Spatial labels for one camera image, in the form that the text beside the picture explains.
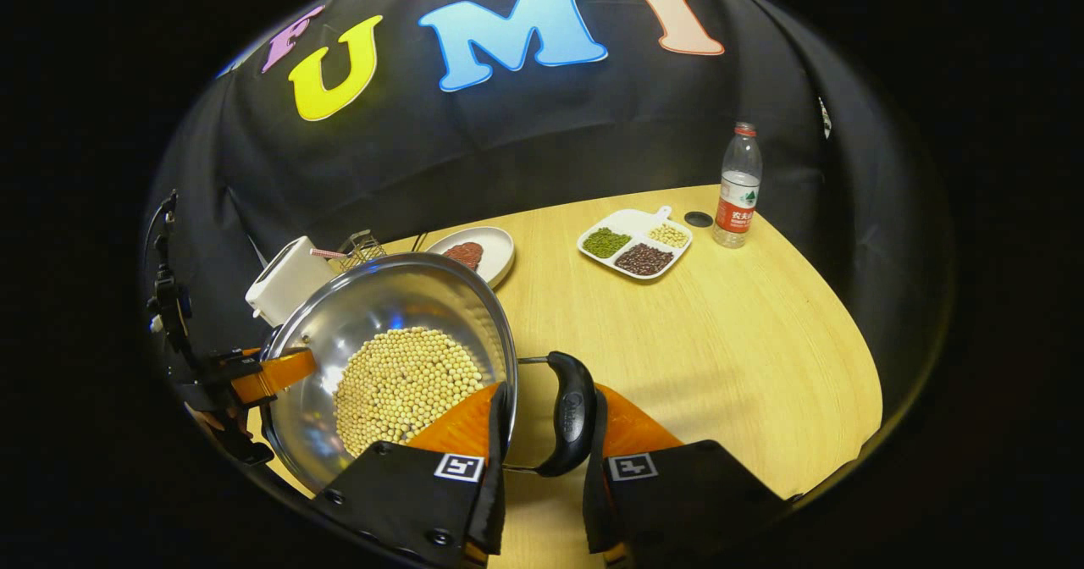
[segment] letter m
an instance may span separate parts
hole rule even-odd
[[[603,44],[591,39],[576,0],[517,0],[507,17],[475,2],[456,2],[425,14],[417,25],[437,31],[448,67],[440,90],[449,93],[493,75],[491,66],[479,63],[473,46],[512,72],[524,67],[534,33],[542,41],[534,61],[543,66],[589,64],[607,54]]]

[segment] wooden table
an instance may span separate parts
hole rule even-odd
[[[718,194],[719,184],[673,187],[503,215],[429,233],[422,249],[465,227],[507,231],[515,264],[495,292],[519,355],[564,350],[580,358],[597,383],[678,438],[719,441],[786,499],[857,456],[880,427],[880,385],[848,311],[767,219],[754,219],[741,249],[717,245],[710,228],[685,224],[687,211],[713,214]],[[634,281],[576,249],[577,237],[608,214],[662,206],[689,227],[693,243],[658,280]],[[385,247],[393,254],[413,244]],[[545,365],[520,365],[508,461],[538,464],[553,451],[557,380]],[[281,463],[272,468],[311,496]],[[552,479],[505,473],[503,551],[491,567],[602,566],[586,552],[584,471],[581,465]]]

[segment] white plastic bottle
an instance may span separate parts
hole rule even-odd
[[[712,235],[719,245],[730,248],[745,245],[746,232],[760,197],[763,170],[760,148],[757,147],[756,126],[747,121],[736,122],[734,138],[723,156],[719,209],[712,227]]]

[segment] yellow letter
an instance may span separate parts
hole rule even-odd
[[[327,53],[327,48],[319,49],[301,60],[291,70],[287,78],[294,82],[294,101],[297,103],[297,114],[305,120],[323,120],[350,105],[361,91],[369,87],[369,80],[376,72],[376,39],[373,29],[380,22],[380,14],[365,18],[352,28],[346,29],[339,41],[346,44],[350,55],[350,74],[343,82],[327,90],[320,70],[320,61]]]

